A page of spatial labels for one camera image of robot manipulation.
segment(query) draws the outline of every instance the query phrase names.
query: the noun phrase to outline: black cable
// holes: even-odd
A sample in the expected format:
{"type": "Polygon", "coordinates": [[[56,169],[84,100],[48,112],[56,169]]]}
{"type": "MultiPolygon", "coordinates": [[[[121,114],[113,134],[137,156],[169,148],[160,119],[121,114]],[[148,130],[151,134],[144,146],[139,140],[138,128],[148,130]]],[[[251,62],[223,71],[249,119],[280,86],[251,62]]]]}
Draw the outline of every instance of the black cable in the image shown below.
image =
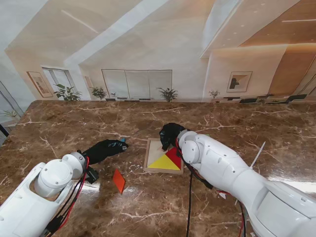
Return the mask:
{"type": "Polygon", "coordinates": [[[56,217],[63,211],[63,209],[65,208],[65,206],[67,205],[67,203],[69,202],[69,200],[71,199],[71,197],[73,196],[73,194],[74,194],[74,192],[75,192],[75,190],[76,190],[78,184],[79,184],[80,182],[82,182],[82,181],[83,181],[82,178],[78,180],[78,182],[76,183],[76,185],[75,185],[75,187],[74,187],[72,193],[70,194],[69,198],[67,199],[67,201],[65,202],[65,204],[62,206],[62,208],[59,210],[59,212],[55,215],[54,218],[56,218],[56,217]]]}
{"type": "Polygon", "coordinates": [[[243,220],[243,237],[246,237],[246,221],[245,221],[245,215],[243,212],[242,203],[238,201],[240,208],[241,208],[241,214],[242,214],[242,220],[243,220]]]}
{"type": "Polygon", "coordinates": [[[192,177],[193,173],[190,174],[190,187],[189,187],[189,211],[188,211],[188,223],[187,223],[187,235],[189,236],[189,228],[190,228],[190,216],[191,216],[191,203],[192,203],[192,177]]]}
{"type": "Polygon", "coordinates": [[[182,159],[183,163],[186,165],[186,167],[189,169],[189,171],[194,175],[194,177],[196,177],[199,181],[201,181],[207,188],[213,189],[213,185],[211,185],[210,183],[208,183],[205,179],[201,179],[201,178],[197,175],[197,173],[195,172],[195,170],[193,169],[193,167],[192,167],[190,164],[186,163],[186,161],[183,159],[183,156],[182,156],[182,154],[181,154],[181,150],[180,150],[180,148],[179,148],[178,145],[176,145],[176,148],[177,148],[177,150],[178,150],[177,155],[182,159]]]}
{"type": "Polygon", "coordinates": [[[69,206],[67,207],[66,211],[62,214],[62,216],[64,216],[65,214],[66,214],[65,217],[67,216],[70,207],[73,205],[73,203],[75,203],[75,202],[77,201],[78,193],[79,193],[79,191],[80,191],[80,189],[81,189],[81,187],[82,187],[83,185],[84,185],[84,183],[81,182],[81,184],[80,184],[80,186],[79,186],[79,188],[78,188],[78,190],[77,190],[77,193],[76,193],[74,199],[71,201],[71,203],[70,203],[69,206]]]}

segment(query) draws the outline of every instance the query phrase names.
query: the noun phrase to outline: framed picture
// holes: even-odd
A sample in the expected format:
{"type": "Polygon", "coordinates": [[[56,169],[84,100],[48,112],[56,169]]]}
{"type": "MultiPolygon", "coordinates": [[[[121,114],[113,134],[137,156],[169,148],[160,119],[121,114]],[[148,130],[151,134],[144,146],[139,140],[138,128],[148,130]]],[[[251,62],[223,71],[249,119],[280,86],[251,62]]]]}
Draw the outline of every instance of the framed picture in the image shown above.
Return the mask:
{"type": "Polygon", "coordinates": [[[36,89],[39,91],[40,95],[45,97],[53,97],[52,93],[49,91],[47,84],[45,83],[43,77],[40,73],[37,72],[27,72],[29,77],[31,78],[33,84],[35,85],[36,89]]]}
{"type": "Polygon", "coordinates": [[[232,72],[227,92],[246,92],[252,72],[232,72]]]}

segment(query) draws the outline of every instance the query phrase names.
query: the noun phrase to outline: brown marble countertop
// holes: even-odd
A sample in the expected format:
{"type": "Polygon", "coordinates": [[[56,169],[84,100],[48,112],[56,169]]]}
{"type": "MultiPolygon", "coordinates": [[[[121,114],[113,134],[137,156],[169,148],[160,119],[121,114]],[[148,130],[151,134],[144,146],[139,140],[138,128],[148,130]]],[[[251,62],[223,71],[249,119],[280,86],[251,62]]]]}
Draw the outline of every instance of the brown marble countertop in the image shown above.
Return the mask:
{"type": "MultiPolygon", "coordinates": [[[[266,141],[254,169],[315,197],[316,106],[35,101],[0,149],[0,202],[39,162],[85,150],[104,139],[127,138],[128,150],[93,165],[99,180],[83,187],[67,225],[56,237],[185,236],[189,172],[142,169],[147,138],[175,122],[237,151],[250,165],[266,141]],[[118,168],[123,194],[112,182],[118,168]]],[[[193,180],[191,237],[238,236],[240,209],[193,180]]],[[[248,236],[253,236],[248,224],[248,236]]]]}

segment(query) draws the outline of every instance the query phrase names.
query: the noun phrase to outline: ceiling light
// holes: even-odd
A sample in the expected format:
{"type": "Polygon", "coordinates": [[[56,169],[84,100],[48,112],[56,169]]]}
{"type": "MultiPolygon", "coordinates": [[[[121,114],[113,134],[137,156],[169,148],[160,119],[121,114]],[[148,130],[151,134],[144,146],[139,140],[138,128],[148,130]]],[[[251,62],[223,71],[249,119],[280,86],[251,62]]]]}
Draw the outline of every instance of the ceiling light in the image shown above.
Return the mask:
{"type": "Polygon", "coordinates": [[[301,21],[316,21],[316,19],[309,19],[309,20],[288,20],[288,21],[282,21],[282,22],[301,22],[301,21]]]}

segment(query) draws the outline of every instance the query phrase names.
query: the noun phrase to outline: door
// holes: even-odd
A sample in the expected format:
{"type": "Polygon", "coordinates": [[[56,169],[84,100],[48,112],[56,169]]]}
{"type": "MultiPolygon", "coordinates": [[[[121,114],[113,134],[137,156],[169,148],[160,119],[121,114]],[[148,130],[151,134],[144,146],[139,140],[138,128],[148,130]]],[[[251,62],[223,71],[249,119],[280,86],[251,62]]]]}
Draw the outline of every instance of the door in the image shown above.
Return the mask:
{"type": "Polygon", "coordinates": [[[110,97],[129,99],[126,75],[124,70],[102,70],[110,97]]]}
{"type": "Polygon", "coordinates": [[[148,71],[125,71],[131,99],[150,99],[148,71]]]}
{"type": "Polygon", "coordinates": [[[167,90],[172,87],[172,70],[150,70],[148,71],[150,86],[150,98],[153,100],[163,100],[157,88],[167,90]]]}

